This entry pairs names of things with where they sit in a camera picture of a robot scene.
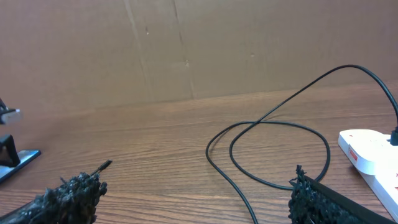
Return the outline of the Galaxy smartphone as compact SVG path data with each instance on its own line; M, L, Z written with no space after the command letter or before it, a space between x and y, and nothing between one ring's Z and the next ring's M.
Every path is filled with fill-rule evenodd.
M32 162L34 159L41 155L40 150L23 150L17 153L20 163L18 165L9 167L1 164L1 180L0 183L5 182L7 179L12 177L22 168L24 168L28 163Z

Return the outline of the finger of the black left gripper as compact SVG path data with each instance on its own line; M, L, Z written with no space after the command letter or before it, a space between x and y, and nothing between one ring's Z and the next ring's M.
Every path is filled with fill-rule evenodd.
M0 156L0 163L2 166L16 167L21 162L12 135L6 134L1 137Z

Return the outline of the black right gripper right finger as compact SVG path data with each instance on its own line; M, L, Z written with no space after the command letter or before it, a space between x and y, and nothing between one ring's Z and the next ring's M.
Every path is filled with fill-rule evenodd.
M289 218L293 224L395 224L327 186L307 177L302 166L289 200Z

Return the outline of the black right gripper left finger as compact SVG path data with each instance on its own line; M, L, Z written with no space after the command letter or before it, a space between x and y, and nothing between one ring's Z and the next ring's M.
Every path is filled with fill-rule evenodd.
M1 224L93 224L96 206L107 192L100 175L85 172L1 217Z

